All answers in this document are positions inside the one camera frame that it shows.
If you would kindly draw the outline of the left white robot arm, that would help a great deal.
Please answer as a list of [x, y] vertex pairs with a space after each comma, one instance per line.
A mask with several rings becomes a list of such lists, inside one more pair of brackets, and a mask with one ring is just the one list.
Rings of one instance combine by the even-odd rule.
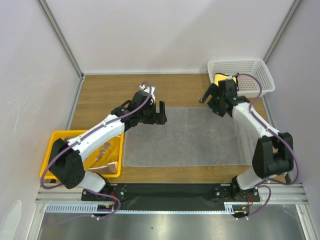
[[86, 170], [84, 161], [104, 143], [139, 123], [164, 125], [166, 122], [165, 102], [162, 100], [157, 106], [153, 94], [139, 90], [91, 129], [69, 140], [55, 140], [45, 171], [51, 172], [67, 189], [87, 189], [97, 199], [105, 200], [110, 195], [107, 179]]

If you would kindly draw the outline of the aluminium frame rail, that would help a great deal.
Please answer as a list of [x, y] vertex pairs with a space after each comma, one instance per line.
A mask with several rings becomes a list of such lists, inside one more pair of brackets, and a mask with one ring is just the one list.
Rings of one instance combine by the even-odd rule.
[[52, 32], [54, 33], [58, 43], [60, 44], [63, 52], [65, 53], [68, 61], [70, 62], [72, 68], [74, 69], [75, 73], [77, 74], [77, 76], [79, 77], [80, 80], [83, 79], [84, 74], [81, 71], [81, 68], [69, 46], [69, 44], [67, 43], [67, 40], [56, 20], [56, 18], [54, 17], [48, 3], [46, 0], [36, 0], [37, 4], [39, 5], [45, 19], [47, 20]]

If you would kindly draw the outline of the grey towel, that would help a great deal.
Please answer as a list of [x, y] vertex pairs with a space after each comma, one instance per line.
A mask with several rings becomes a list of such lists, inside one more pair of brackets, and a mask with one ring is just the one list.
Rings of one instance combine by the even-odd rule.
[[249, 166], [256, 138], [229, 115], [208, 107], [172, 107], [164, 125], [143, 124], [124, 135], [125, 167]]

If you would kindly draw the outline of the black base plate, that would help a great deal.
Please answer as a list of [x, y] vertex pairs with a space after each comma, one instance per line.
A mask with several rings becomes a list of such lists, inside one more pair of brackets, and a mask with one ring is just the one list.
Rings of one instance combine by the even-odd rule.
[[260, 201], [256, 189], [234, 189], [222, 183], [109, 183], [107, 194], [121, 202], [123, 211], [219, 211], [224, 203]]

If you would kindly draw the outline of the yellow plastic bin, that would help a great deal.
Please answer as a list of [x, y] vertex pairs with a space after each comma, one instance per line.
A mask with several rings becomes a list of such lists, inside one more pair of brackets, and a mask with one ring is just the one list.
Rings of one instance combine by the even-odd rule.
[[[43, 164], [39, 175], [41, 176], [48, 165], [53, 143], [61, 138], [69, 140], [83, 134], [84, 130], [57, 130], [51, 134], [48, 147], [44, 156]], [[122, 157], [124, 148], [124, 136], [122, 133], [113, 137], [92, 152], [83, 167], [94, 173], [99, 173], [105, 178], [117, 178], [121, 174]]]

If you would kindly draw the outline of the brown towel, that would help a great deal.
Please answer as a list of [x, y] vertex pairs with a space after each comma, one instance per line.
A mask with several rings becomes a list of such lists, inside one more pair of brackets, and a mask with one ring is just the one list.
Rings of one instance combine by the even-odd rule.
[[112, 178], [118, 177], [121, 171], [122, 140], [123, 136], [120, 134], [94, 150], [84, 161], [84, 169]]

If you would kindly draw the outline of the white perforated basket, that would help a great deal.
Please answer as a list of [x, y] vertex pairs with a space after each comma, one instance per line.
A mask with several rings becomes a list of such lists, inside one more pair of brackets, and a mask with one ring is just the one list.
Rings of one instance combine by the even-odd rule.
[[[266, 63], [259, 58], [230, 58], [213, 59], [207, 63], [208, 75], [211, 83], [214, 83], [216, 74], [226, 76], [240, 73], [238, 80], [238, 95], [247, 98], [255, 98], [273, 92], [276, 89], [273, 77]], [[254, 76], [257, 80], [242, 74]]]

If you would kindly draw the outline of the yellow towel black trim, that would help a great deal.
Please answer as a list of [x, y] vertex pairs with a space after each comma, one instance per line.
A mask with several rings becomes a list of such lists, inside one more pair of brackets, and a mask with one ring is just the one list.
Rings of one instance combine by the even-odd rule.
[[219, 85], [220, 81], [224, 80], [233, 80], [235, 82], [236, 90], [239, 90], [239, 81], [238, 81], [238, 76], [237, 75], [227, 75], [224, 73], [215, 73], [213, 76], [213, 83], [215, 85]]

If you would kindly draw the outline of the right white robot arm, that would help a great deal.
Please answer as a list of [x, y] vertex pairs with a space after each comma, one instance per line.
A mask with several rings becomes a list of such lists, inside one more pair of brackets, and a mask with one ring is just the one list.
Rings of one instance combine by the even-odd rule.
[[212, 83], [200, 99], [200, 103], [204, 102], [218, 116], [228, 114], [234, 118], [257, 139], [252, 166], [231, 181], [230, 195], [234, 200], [242, 201], [248, 196], [248, 190], [293, 170], [295, 158], [292, 135], [281, 133], [269, 125], [248, 98], [238, 95], [237, 84], [233, 79]]

